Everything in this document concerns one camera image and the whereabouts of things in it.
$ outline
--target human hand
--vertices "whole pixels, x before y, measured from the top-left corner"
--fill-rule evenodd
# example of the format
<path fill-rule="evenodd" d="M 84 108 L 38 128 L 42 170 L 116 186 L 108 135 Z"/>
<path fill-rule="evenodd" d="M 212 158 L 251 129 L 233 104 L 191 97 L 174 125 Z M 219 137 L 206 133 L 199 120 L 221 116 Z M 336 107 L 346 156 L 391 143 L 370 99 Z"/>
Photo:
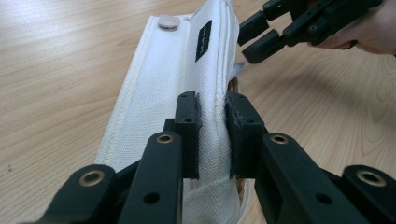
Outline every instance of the human hand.
<path fill-rule="evenodd" d="M 396 54 L 396 0 L 383 0 L 315 47 L 347 49 L 352 40 L 358 41 L 356 47 L 371 53 Z"/>

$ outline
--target wood grain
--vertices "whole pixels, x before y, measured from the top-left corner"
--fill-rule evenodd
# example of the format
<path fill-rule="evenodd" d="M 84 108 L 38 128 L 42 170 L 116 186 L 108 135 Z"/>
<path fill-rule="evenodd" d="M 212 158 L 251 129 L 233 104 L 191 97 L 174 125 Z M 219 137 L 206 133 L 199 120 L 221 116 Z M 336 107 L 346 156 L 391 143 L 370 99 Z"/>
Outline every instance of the wood grain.
<path fill-rule="evenodd" d="M 0 2 L 0 223 L 39 218 L 67 177 L 93 163 L 149 15 L 203 2 Z M 262 4 L 233 1 L 240 21 Z M 319 166 L 396 177 L 394 57 L 301 44 L 247 64 L 239 81 L 267 128 L 293 136 Z M 263 222 L 253 196 L 245 223 Z"/>

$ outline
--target white pouch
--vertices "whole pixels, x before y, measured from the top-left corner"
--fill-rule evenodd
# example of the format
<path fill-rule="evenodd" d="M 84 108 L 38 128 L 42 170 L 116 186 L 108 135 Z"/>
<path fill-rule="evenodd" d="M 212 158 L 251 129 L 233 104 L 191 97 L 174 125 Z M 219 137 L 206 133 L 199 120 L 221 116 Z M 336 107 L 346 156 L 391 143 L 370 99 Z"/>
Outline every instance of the white pouch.
<path fill-rule="evenodd" d="M 250 187 L 240 202 L 230 178 L 224 109 L 238 31 L 231 0 L 208 0 L 192 15 L 151 16 L 97 154 L 96 163 L 116 172 L 140 160 L 149 137 L 174 117 L 178 95 L 199 92 L 200 179 L 184 180 L 183 223 L 236 223 L 246 208 Z"/>

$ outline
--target snap button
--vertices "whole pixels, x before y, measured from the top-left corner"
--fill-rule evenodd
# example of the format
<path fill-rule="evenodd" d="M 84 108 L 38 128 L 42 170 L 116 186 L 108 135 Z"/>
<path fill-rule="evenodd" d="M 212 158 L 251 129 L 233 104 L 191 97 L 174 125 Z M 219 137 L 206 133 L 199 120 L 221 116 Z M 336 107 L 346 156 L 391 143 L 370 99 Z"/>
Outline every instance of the snap button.
<path fill-rule="evenodd" d="M 178 27 L 179 18 L 169 15 L 161 15 L 160 19 L 158 20 L 158 26 L 162 27 L 163 29 L 175 29 Z"/>

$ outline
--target black label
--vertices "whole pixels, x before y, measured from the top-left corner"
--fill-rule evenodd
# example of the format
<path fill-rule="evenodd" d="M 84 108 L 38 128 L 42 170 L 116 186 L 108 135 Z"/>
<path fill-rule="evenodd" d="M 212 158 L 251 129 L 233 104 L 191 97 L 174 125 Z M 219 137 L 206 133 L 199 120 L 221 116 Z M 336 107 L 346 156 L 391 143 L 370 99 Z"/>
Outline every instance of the black label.
<path fill-rule="evenodd" d="M 209 39 L 210 39 L 211 28 L 212 28 L 212 21 L 209 21 L 199 31 L 195 61 L 198 61 L 207 52 L 207 49 L 209 48 Z"/>

